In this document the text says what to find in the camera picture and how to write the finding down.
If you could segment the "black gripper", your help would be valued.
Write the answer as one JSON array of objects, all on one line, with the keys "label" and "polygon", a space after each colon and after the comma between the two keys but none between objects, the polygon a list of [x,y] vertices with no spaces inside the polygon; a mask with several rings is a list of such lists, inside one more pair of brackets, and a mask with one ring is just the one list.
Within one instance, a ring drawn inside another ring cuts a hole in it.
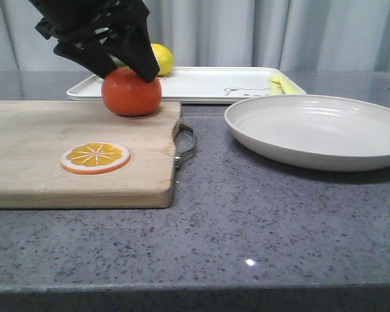
[{"label": "black gripper", "polygon": [[[54,54],[78,63],[104,79],[121,60],[145,82],[159,73],[147,28],[149,10],[143,1],[31,1],[42,19],[35,29],[45,38],[57,38]],[[98,29],[107,39],[87,40]]]}]

